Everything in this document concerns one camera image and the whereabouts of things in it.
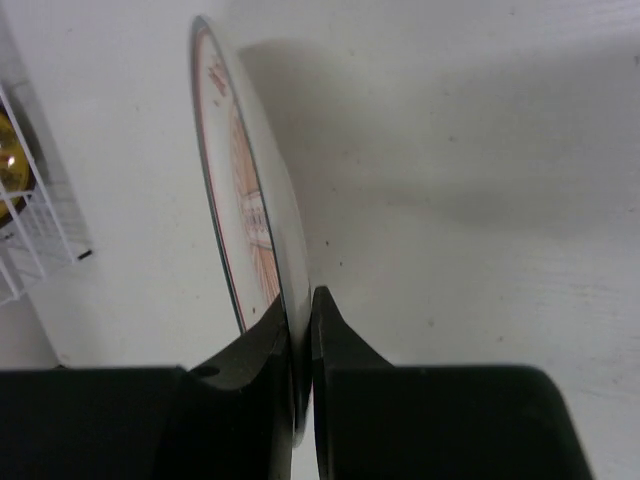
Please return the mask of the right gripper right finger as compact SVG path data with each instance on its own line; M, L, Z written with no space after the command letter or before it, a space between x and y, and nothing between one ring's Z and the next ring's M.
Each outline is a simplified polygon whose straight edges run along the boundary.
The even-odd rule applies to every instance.
M344 320L326 286L311 314L316 453L322 479L398 479L393 366Z

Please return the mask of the yellow patterned plate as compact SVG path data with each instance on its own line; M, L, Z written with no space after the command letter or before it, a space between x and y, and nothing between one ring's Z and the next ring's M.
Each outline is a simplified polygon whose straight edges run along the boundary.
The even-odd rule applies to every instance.
M1 107L1 184L8 194L30 192L36 179L7 111Z

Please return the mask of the white orange sunburst plate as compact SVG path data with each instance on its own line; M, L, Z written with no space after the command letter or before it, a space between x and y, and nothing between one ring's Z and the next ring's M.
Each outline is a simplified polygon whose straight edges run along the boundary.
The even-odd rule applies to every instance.
M263 104L220 24L195 17L191 97L219 256L236 323L246 333L281 306L291 348L293 443L304 437L312 292L293 185Z

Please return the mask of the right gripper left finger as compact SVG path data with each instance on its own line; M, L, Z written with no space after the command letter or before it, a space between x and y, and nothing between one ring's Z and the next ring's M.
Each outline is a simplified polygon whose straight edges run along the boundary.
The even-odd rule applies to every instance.
M282 302L185 373L164 430L167 479L288 479L293 406Z

